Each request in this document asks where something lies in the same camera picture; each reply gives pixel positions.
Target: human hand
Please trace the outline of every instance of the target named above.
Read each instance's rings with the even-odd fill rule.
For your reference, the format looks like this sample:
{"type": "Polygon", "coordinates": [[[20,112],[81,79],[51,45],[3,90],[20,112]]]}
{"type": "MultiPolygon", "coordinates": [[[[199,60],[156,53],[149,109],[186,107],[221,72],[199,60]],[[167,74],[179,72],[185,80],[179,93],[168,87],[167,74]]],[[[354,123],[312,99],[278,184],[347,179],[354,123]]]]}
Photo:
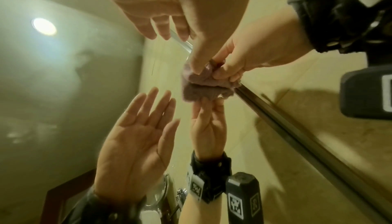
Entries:
{"type": "Polygon", "coordinates": [[[173,120],[176,100],[166,91],[138,94],[106,138],[98,158],[95,194],[110,202],[137,203],[169,165],[180,120],[173,120]]]}
{"type": "Polygon", "coordinates": [[[214,56],[225,63],[213,77],[234,82],[246,71],[287,64],[312,49],[296,12],[287,7],[235,33],[214,56]]]}
{"type": "Polygon", "coordinates": [[[224,100],[202,98],[193,103],[191,138],[196,157],[200,161],[222,156],[227,139],[224,100]]]}
{"type": "Polygon", "coordinates": [[[236,30],[249,0],[112,0],[145,37],[155,39],[158,33],[170,38],[172,17],[178,36],[194,40],[189,56],[192,71],[201,73],[236,30]]]}

